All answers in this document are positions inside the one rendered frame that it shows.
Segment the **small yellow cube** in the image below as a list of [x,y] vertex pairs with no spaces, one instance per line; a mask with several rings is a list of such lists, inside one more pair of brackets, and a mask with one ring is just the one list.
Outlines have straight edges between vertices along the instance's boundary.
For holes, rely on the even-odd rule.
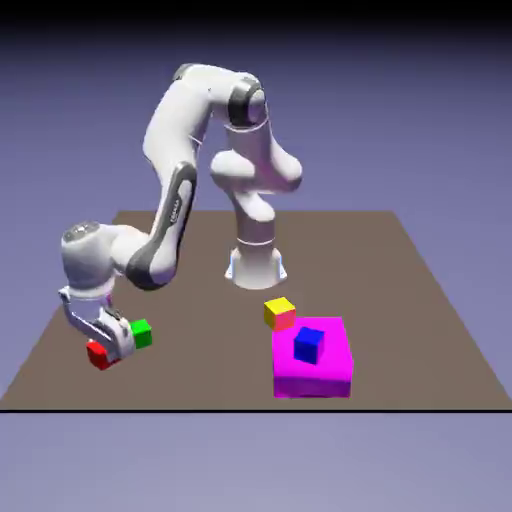
[[273,331],[291,328],[295,318],[296,308],[286,297],[275,298],[264,303],[264,321]]

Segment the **large magenta box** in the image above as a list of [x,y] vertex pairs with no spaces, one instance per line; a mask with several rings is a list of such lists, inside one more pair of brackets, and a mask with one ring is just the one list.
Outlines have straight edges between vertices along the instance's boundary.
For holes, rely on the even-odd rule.
[[[316,365],[296,360],[294,338],[304,327],[325,332]],[[272,333],[273,391],[276,398],[348,398],[354,362],[340,317],[298,317],[291,328]]]

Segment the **small red cube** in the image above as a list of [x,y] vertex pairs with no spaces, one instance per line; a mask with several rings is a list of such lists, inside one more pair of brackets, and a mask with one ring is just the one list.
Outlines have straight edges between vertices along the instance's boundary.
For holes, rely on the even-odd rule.
[[92,339],[86,343],[86,350],[90,363],[101,371],[120,361],[117,356],[109,353],[103,345]]

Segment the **small green cube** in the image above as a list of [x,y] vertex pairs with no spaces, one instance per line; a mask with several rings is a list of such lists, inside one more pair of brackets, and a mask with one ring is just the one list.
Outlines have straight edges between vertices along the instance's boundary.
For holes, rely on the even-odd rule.
[[130,323],[135,348],[146,348],[152,344],[152,327],[146,319],[139,319]]

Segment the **small blue cube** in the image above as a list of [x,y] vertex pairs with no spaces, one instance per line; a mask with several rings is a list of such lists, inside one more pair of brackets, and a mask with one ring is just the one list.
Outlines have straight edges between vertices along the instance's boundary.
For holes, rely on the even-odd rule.
[[324,350],[325,332],[307,326],[294,338],[293,356],[296,360],[316,365]]

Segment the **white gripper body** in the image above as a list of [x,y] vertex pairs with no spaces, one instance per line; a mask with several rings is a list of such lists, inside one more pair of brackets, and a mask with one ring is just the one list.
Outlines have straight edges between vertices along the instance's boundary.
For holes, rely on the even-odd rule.
[[112,304],[109,294],[78,297],[69,286],[58,291],[68,322],[106,349],[108,359],[124,359],[135,351],[129,321]]

